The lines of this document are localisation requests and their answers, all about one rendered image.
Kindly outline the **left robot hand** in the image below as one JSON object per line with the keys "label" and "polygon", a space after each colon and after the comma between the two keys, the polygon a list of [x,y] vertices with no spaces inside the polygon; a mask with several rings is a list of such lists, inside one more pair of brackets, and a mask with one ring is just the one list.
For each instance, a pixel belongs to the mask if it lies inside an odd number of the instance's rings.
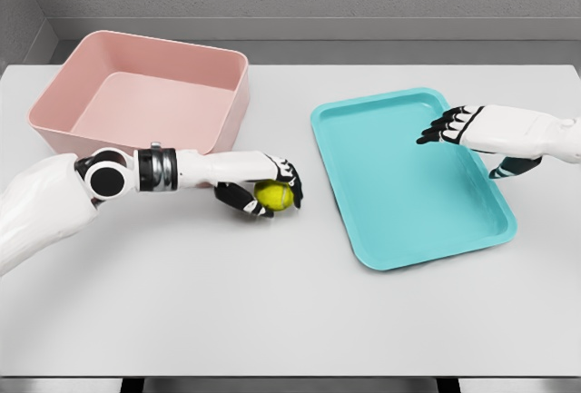
{"label": "left robot hand", "polygon": [[293,204],[299,209],[303,199],[302,182],[294,165],[285,158],[264,152],[226,152],[212,165],[217,184],[213,188],[218,201],[247,214],[272,218],[274,210],[265,207],[240,182],[276,181],[287,183]]}

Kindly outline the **blue tray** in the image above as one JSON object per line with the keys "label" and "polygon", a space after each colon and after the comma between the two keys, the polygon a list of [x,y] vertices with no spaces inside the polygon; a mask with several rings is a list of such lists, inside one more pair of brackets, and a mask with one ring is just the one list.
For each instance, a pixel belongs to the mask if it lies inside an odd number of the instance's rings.
{"label": "blue tray", "polygon": [[355,256],[395,270],[511,241],[517,219],[480,157],[451,143],[418,145],[449,108],[414,88],[335,103],[310,121]]}

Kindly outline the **yellow tennis ball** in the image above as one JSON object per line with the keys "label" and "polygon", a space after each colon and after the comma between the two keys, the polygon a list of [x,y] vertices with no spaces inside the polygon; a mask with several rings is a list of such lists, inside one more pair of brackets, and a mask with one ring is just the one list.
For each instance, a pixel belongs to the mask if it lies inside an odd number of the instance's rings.
{"label": "yellow tennis ball", "polygon": [[294,203],[294,194],[286,182],[257,182],[253,192],[258,202],[272,211],[284,211]]}

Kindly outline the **pink basket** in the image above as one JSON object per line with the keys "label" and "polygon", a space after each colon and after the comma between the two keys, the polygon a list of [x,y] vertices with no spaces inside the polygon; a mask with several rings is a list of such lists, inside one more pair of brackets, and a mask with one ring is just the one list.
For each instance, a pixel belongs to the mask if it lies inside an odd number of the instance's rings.
{"label": "pink basket", "polygon": [[202,154],[231,150],[250,101],[237,51],[97,31],[73,50],[28,113],[56,152],[125,152],[153,142]]}

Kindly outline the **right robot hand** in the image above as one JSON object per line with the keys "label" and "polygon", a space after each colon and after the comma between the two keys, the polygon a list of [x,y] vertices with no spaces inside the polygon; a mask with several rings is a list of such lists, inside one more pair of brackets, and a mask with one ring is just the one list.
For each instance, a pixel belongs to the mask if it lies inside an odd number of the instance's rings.
{"label": "right robot hand", "polygon": [[567,162],[562,122],[550,114],[500,106],[459,106],[445,111],[421,132],[418,144],[450,142],[475,152],[501,154],[490,179],[517,176],[550,155]]}

